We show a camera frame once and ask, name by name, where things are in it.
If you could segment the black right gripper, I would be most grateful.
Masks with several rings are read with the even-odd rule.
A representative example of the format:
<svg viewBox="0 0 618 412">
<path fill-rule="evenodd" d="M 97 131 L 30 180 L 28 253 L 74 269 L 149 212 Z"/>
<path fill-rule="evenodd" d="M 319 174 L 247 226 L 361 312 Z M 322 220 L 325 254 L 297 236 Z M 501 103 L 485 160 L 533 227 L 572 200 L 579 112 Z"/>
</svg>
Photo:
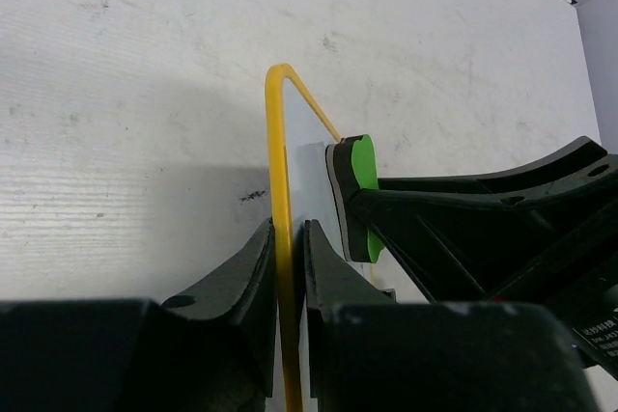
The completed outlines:
<svg viewBox="0 0 618 412">
<path fill-rule="evenodd" d="M 381 178 L 353 204 L 428 299 L 541 304 L 595 364 L 617 371 L 617 157 L 592 139 L 496 173 Z M 413 212 L 430 206 L 506 214 L 514 255 L 499 259 L 504 273 L 488 291 L 488 220 Z"/>
</svg>

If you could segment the green whiteboard eraser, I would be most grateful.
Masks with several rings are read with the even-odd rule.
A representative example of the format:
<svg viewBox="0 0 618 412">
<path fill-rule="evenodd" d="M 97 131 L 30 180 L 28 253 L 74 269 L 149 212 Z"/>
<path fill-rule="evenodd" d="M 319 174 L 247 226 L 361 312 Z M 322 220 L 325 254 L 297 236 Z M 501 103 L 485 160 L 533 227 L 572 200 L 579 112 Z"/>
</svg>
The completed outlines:
<svg viewBox="0 0 618 412">
<path fill-rule="evenodd" d="M 384 245 L 362 221 L 353 204 L 362 192 L 379 189 L 373 140 L 368 134 L 344 138 L 327 147 L 325 160 L 344 258 L 346 261 L 376 263 Z"/>
</svg>

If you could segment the yellow framed whiteboard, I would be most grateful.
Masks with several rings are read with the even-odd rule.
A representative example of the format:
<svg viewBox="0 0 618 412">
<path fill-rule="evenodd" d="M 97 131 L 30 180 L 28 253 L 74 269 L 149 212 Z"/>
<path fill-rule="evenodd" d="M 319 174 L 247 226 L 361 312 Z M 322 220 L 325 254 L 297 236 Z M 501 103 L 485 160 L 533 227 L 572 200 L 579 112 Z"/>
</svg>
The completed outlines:
<svg viewBox="0 0 618 412">
<path fill-rule="evenodd" d="M 359 272 L 383 245 L 351 211 L 379 186 L 373 141 L 341 137 L 287 64 L 265 92 L 286 407 L 383 411 L 398 306 Z"/>
</svg>

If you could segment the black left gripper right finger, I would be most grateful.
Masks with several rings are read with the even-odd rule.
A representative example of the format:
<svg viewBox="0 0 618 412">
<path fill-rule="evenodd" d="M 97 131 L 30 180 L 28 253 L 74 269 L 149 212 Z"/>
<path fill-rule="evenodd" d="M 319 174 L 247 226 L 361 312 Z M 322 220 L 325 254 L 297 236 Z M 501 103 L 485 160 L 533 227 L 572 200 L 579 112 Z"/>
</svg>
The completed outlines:
<svg viewBox="0 0 618 412">
<path fill-rule="evenodd" d="M 311 393 L 322 411 L 590 411 L 571 338 L 528 304 L 403 304 L 303 227 Z"/>
</svg>

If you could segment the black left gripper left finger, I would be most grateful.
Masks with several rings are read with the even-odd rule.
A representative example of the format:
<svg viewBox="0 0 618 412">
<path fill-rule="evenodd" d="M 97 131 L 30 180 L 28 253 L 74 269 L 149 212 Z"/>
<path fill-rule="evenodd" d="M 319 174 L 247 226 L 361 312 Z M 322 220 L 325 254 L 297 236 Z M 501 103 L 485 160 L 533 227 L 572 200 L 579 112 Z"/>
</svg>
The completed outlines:
<svg viewBox="0 0 618 412">
<path fill-rule="evenodd" d="M 5 411 L 262 411 L 273 392 L 274 228 L 207 276 L 148 298 L 5 301 Z"/>
</svg>

